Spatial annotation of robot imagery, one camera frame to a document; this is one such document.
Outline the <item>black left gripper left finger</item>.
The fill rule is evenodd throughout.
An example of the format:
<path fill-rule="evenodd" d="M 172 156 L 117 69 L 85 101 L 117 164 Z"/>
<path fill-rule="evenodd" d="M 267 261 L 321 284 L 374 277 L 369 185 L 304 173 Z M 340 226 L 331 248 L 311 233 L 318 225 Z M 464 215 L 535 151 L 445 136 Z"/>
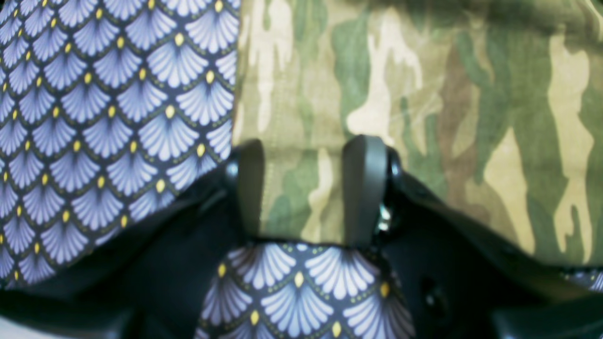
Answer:
<path fill-rule="evenodd" d="M 125 308 L 111 339 L 194 337 L 220 262 L 259 229 L 264 168 L 262 142 L 244 142 L 172 205 L 97 250 L 118 261 L 94 293 Z"/>

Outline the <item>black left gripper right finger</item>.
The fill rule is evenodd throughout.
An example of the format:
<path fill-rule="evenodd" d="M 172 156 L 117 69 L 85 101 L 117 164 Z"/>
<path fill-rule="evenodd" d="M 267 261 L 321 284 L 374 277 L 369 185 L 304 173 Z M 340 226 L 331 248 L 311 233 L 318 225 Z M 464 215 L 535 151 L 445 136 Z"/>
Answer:
<path fill-rule="evenodd" d="M 602 295 L 564 279 L 405 172 L 379 137 L 342 151 L 345 244 L 396 273 L 418 339 L 600 339 Z"/>

